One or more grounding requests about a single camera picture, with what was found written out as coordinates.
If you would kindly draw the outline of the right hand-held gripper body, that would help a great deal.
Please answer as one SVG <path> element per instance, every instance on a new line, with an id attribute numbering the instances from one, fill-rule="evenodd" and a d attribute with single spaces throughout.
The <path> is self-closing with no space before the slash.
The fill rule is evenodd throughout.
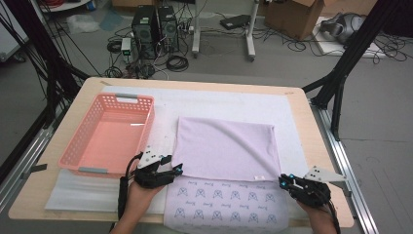
<path id="1" fill-rule="evenodd" d="M 312 208 L 319 208 L 331 200 L 331 191 L 327 183 L 346 180 L 345 175 L 313 166 L 303 177 L 296 175 L 287 191 L 295 200 Z"/>

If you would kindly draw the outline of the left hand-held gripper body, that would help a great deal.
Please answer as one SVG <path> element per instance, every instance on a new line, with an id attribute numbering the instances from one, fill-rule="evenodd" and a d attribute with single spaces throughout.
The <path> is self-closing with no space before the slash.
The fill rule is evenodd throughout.
<path id="1" fill-rule="evenodd" d="M 143 188 L 157 188 L 173 183 L 174 176 L 170 171 L 159 172 L 160 158 L 167 155 L 152 153 L 149 149 L 137 155 L 138 163 L 133 171 L 134 181 Z"/>

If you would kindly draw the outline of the pink plastic basket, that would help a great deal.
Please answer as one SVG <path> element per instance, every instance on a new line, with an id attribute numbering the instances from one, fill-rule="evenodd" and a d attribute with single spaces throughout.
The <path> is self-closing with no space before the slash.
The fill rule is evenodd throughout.
<path id="1" fill-rule="evenodd" d="M 63 151 L 58 165 L 77 176 L 119 178 L 146 149 L 155 119 L 154 99 L 100 93 Z"/>

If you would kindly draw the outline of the lilac printed towel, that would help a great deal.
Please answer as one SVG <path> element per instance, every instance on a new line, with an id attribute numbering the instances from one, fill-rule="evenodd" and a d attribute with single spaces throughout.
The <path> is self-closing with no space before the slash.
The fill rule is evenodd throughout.
<path id="1" fill-rule="evenodd" d="M 164 225 L 186 234 L 276 234 L 288 227 L 274 127 L 181 117 Z"/>

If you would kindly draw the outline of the person's right hand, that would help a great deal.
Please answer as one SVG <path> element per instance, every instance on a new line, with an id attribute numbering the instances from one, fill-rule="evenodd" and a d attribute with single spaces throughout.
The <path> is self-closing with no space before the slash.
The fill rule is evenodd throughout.
<path id="1" fill-rule="evenodd" d="M 312 208 L 301 202 L 297 202 L 297 204 L 307 213 L 312 225 L 323 226 L 333 223 L 331 214 L 325 209 Z"/>

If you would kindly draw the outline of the person's left hand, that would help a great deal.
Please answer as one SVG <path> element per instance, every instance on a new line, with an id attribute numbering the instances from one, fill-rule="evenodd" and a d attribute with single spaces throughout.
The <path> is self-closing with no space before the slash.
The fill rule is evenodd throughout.
<path id="1" fill-rule="evenodd" d="M 149 189 L 143 188 L 136 182 L 129 185 L 127 204 L 124 216 L 140 219 L 145 215 L 153 198 L 163 189 L 163 186 Z"/>

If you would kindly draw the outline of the white grid mat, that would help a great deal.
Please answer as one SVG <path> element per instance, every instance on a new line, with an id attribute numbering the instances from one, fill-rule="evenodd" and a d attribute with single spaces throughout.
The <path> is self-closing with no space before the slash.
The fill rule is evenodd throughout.
<path id="1" fill-rule="evenodd" d="M 122 86 L 108 86 L 100 93 L 154 99 L 155 119 L 146 146 L 152 153 L 173 155 L 181 117 L 266 124 L 274 127 L 280 173 L 301 176 L 308 170 L 291 105 L 285 96 Z M 46 207 L 55 211 L 113 213 L 117 209 L 118 181 L 119 178 L 75 175 L 60 168 Z"/>

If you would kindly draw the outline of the black computer tower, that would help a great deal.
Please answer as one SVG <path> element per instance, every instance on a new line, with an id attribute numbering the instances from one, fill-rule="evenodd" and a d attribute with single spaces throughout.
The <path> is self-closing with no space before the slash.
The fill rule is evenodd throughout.
<path id="1" fill-rule="evenodd" d="M 153 5 L 139 5 L 131 28 L 139 56 L 142 59 L 153 59 L 156 56 L 156 43 L 160 39 L 156 8 Z"/>
<path id="2" fill-rule="evenodd" d="M 172 6 L 158 8 L 159 23 L 166 52 L 178 52 L 177 19 Z"/>

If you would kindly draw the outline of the white stand leg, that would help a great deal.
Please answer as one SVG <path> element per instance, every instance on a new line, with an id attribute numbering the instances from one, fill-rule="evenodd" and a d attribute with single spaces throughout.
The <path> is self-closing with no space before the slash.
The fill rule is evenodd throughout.
<path id="1" fill-rule="evenodd" d="M 250 61 L 255 60 L 255 47 L 254 47 L 254 42 L 253 42 L 253 29 L 255 25 L 255 20 L 257 16 L 259 8 L 259 0 L 253 0 L 253 7 L 251 10 L 250 14 L 250 21 L 248 25 L 248 30 L 245 32 L 245 41 L 246 41 L 246 47 L 247 47 L 247 56 Z"/>
<path id="2" fill-rule="evenodd" d="M 200 42 L 201 42 L 201 28 L 200 28 L 200 18 L 199 14 L 201 12 L 201 0 L 195 0 L 195 15 L 194 20 L 194 32 L 193 32 L 193 42 L 192 42 L 192 55 L 196 59 L 200 52 Z"/>

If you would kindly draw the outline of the white flat board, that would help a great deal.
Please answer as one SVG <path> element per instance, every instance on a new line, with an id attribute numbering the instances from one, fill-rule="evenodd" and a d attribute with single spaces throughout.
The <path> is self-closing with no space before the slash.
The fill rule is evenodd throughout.
<path id="1" fill-rule="evenodd" d="M 312 36 L 316 45 L 318 46 L 320 52 L 323 55 L 340 57 L 344 54 L 344 45 L 340 44 L 334 37 L 332 37 L 328 32 L 320 32 L 320 23 L 325 20 L 325 17 L 319 17 L 317 23 L 313 29 Z M 386 55 L 383 51 L 375 44 L 371 43 L 367 50 L 364 52 L 363 57 L 373 59 L 378 57 L 379 59 L 384 58 Z"/>

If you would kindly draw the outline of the brown cardboard box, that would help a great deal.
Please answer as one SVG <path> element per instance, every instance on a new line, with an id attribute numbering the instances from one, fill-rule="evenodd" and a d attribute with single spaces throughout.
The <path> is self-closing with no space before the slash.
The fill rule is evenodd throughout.
<path id="1" fill-rule="evenodd" d="M 324 0 L 273 0 L 267 7 L 265 24 L 301 41 L 312 34 L 323 8 Z"/>

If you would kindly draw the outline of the clear plastic bag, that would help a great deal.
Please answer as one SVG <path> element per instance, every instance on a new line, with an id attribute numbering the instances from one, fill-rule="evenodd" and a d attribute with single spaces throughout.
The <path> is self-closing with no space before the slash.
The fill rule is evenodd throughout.
<path id="1" fill-rule="evenodd" d="M 71 34 L 91 33 L 99 30 L 98 23 L 89 15 L 73 15 L 66 19 Z"/>

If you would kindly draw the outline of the grey rounded device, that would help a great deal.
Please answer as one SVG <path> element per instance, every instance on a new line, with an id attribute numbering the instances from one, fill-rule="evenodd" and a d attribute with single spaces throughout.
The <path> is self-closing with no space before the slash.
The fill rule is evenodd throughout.
<path id="1" fill-rule="evenodd" d="M 327 32 L 339 43 L 348 44 L 360 30 L 364 18 L 355 13 L 338 13 L 332 19 L 320 23 L 320 32 Z"/>

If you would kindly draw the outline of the grey metal bracket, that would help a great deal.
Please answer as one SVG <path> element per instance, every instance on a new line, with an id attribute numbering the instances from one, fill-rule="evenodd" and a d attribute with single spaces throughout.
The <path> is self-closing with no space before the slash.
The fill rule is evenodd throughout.
<path id="1" fill-rule="evenodd" d="M 36 173 L 36 172 L 45 171 L 47 168 L 48 168 L 48 164 L 32 166 L 26 172 L 21 173 L 20 178 L 28 179 L 31 174 Z"/>
<path id="2" fill-rule="evenodd" d="M 352 196 L 352 191 L 349 189 L 346 181 L 337 181 L 336 185 L 343 190 L 346 197 Z"/>

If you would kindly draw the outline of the black frame post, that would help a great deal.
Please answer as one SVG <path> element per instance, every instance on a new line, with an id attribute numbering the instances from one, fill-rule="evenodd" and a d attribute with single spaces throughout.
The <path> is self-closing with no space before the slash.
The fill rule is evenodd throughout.
<path id="1" fill-rule="evenodd" d="M 63 58 L 43 23 L 39 20 L 30 0 L 0 1 L 0 6 L 3 5 L 8 7 L 40 57 L 38 59 L 32 54 L 12 24 L 2 19 L 0 14 L 0 23 L 28 55 L 38 77 L 47 82 L 45 92 L 47 105 L 42 114 L 45 117 L 45 124 L 49 126 L 56 118 L 57 106 L 63 100 L 72 101 L 79 93 L 81 85 L 75 78 L 78 77 L 80 80 L 86 81 L 90 75 L 74 67 Z"/>
<path id="2" fill-rule="evenodd" d="M 325 110 L 331 99 L 334 98 L 330 131 L 338 141 L 341 140 L 339 127 L 346 80 L 402 2 L 403 0 L 377 0 L 361 28 L 356 33 L 354 40 L 334 68 L 324 77 L 302 88 L 305 93 L 319 88 L 318 94 L 311 99 L 311 104 L 318 109 Z"/>

